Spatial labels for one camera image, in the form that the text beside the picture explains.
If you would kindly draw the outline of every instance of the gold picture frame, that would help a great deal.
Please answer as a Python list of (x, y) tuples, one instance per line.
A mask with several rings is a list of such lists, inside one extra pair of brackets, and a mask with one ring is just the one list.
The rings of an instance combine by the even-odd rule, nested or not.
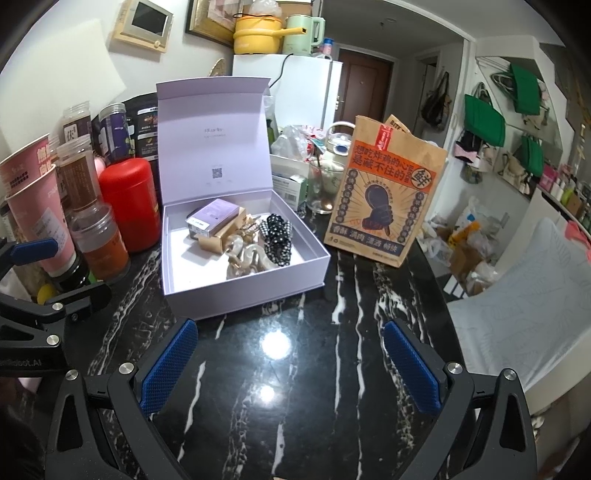
[(213, 40), (222, 45), (234, 45), (236, 18), (242, 0), (190, 0), (185, 32)]

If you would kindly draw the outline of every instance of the yellow pot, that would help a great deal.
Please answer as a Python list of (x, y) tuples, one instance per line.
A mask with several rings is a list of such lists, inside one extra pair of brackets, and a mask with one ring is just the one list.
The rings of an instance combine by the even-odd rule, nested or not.
[(281, 37), (303, 35), (305, 28), (281, 29), (281, 19), (277, 17), (250, 17), (236, 21), (234, 33), (234, 53), (277, 53)]

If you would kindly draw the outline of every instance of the white refrigerator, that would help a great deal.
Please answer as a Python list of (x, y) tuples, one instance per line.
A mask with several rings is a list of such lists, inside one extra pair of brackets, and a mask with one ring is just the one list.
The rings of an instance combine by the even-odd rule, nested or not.
[(335, 121), (340, 72), (343, 64), (317, 57), (292, 55), (234, 55), (232, 75), (267, 77), (275, 97), (279, 129), (311, 125), (327, 129)]

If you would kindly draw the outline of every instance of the black marble table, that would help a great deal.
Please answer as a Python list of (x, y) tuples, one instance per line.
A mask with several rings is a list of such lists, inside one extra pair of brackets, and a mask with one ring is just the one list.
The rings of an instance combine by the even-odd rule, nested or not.
[[(328, 218), (306, 221), (322, 236)], [(198, 323), (197, 349), (153, 417), (191, 478), (386, 480), (421, 444), (432, 419), (417, 411), (379, 331), (400, 317), (445, 361), (462, 361), (429, 264), (416, 242), (398, 269), (329, 251), (323, 288)], [(174, 322), (156, 248), (134, 257), (107, 309), (71, 326), (70, 363), (112, 372)], [(105, 419), (128, 472), (143, 478), (112, 412)]]

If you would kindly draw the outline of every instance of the paper cup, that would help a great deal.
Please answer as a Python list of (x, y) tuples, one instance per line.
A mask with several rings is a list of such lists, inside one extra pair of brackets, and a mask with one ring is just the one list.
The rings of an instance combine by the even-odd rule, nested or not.
[(57, 189), (56, 166), (11, 196), (8, 206), (27, 241), (53, 237), (59, 249), (55, 257), (40, 264), (50, 277), (58, 277), (75, 259), (74, 243), (68, 230)]
[(51, 167), (49, 134), (37, 138), (0, 162), (0, 180), (7, 195), (14, 195)]

